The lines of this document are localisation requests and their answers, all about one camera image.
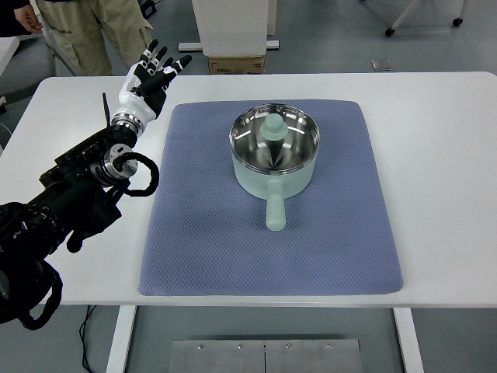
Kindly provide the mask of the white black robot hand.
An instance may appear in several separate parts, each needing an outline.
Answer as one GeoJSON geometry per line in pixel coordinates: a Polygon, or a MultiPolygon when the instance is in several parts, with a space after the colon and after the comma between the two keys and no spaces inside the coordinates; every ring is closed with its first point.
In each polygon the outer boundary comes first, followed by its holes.
{"type": "Polygon", "coordinates": [[[174,61],[166,55],[167,47],[156,50],[154,39],[143,51],[137,63],[131,66],[119,93],[118,113],[130,114],[145,124],[155,120],[166,101],[166,91],[172,81],[192,61],[190,55],[174,61]]]}

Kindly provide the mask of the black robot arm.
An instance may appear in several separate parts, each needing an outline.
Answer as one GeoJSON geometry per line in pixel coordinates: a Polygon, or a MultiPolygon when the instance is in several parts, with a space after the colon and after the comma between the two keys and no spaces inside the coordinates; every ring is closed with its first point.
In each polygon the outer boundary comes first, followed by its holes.
{"type": "Polygon", "coordinates": [[[43,327],[61,303],[63,282],[45,260],[61,243],[76,253],[108,228],[124,195],[147,197],[158,187],[157,165],[133,151],[145,122],[128,109],[55,160],[40,176],[44,190],[29,203],[1,206],[1,321],[43,327]]]}

